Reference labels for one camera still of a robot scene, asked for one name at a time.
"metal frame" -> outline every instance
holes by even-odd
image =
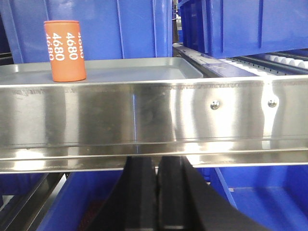
[[[0,171],[307,164],[307,92],[308,76],[1,86]]]

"stainless steel tray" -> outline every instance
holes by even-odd
[[[308,76],[0,85],[0,172],[307,164],[307,92]]]
[[[87,79],[78,83],[153,81],[202,78],[182,58],[144,58],[86,61]],[[0,85],[58,84],[53,82],[49,63],[16,64],[0,67]]]

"orange battery cell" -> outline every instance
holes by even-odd
[[[45,22],[52,78],[55,82],[71,82],[87,77],[78,21]]]

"blue storage container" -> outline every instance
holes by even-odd
[[[308,166],[215,168],[211,185],[270,230],[308,230]]]
[[[183,31],[178,30],[178,34],[179,34],[179,43],[182,43],[183,42]]]
[[[47,62],[44,21],[80,21],[86,60],[171,57],[172,0],[1,0],[14,62]]]
[[[75,231],[91,202],[105,200],[122,171],[71,173],[38,231]]]
[[[41,173],[0,174],[0,195],[23,195],[43,176]]]
[[[308,48],[307,0],[182,0],[184,46],[216,58]]]
[[[1,15],[0,15],[0,53],[9,53],[10,47],[4,31]]]

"metal bolt head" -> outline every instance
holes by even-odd
[[[219,108],[219,102],[217,100],[214,100],[212,103],[211,103],[211,108],[212,110],[216,110]]]
[[[269,100],[268,106],[269,107],[276,107],[277,106],[277,101],[276,100]]]

